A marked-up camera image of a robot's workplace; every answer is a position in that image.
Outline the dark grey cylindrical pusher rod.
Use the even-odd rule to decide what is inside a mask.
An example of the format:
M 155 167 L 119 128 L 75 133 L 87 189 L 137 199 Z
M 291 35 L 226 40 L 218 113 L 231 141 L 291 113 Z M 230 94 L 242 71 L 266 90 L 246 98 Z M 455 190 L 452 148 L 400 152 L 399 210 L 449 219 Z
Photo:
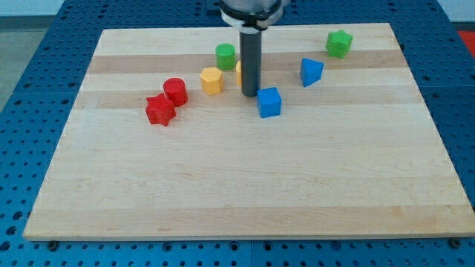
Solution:
M 257 96 L 261 86 L 261 32 L 240 33 L 241 88 L 244 96 Z

